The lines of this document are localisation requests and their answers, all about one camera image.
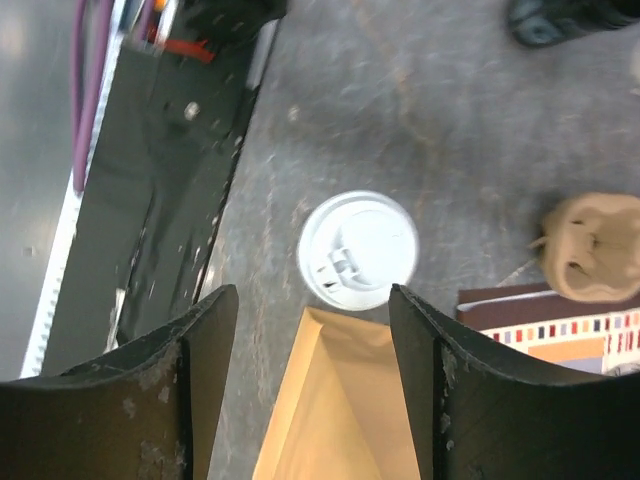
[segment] tan paper bag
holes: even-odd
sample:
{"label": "tan paper bag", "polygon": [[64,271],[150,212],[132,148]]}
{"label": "tan paper bag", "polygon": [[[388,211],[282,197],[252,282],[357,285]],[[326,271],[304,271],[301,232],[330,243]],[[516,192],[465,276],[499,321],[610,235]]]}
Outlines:
{"label": "tan paper bag", "polygon": [[307,308],[254,480],[418,480],[391,331]]}

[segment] round white object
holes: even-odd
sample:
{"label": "round white object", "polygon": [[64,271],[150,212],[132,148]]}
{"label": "round white object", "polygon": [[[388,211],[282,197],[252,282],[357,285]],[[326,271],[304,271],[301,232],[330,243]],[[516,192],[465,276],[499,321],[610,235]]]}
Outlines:
{"label": "round white object", "polygon": [[406,284],[418,261],[409,214],[389,197],[353,191],[313,211],[298,243],[298,267],[321,300],[341,310],[387,303],[391,285]]}

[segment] black bottle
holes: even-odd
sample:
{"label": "black bottle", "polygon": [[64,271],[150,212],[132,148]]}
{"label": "black bottle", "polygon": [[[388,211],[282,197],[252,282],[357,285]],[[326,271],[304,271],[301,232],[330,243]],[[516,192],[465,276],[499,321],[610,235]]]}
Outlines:
{"label": "black bottle", "polygon": [[507,26],[531,47],[549,47],[640,21],[640,0],[511,0]]}

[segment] orange stripe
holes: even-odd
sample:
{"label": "orange stripe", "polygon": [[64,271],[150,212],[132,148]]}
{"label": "orange stripe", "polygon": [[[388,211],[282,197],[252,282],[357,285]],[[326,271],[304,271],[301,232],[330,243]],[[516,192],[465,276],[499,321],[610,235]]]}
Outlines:
{"label": "orange stripe", "polygon": [[601,357],[604,355],[604,338],[537,345],[529,347],[529,355],[552,363]]}

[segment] gray floor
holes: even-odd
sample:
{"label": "gray floor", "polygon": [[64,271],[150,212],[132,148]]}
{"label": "gray floor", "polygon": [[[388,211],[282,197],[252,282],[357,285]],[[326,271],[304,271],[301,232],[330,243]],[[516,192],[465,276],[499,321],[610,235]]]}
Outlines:
{"label": "gray floor", "polygon": [[640,194],[640,27],[528,52],[504,3],[293,1],[209,272],[241,299],[211,478],[251,478],[300,313],[323,307],[295,249],[330,196],[404,205],[421,241],[411,287],[452,312],[461,288],[541,279],[527,245],[558,199]]}
{"label": "gray floor", "polygon": [[0,381],[17,378],[71,165],[74,0],[0,0]]}

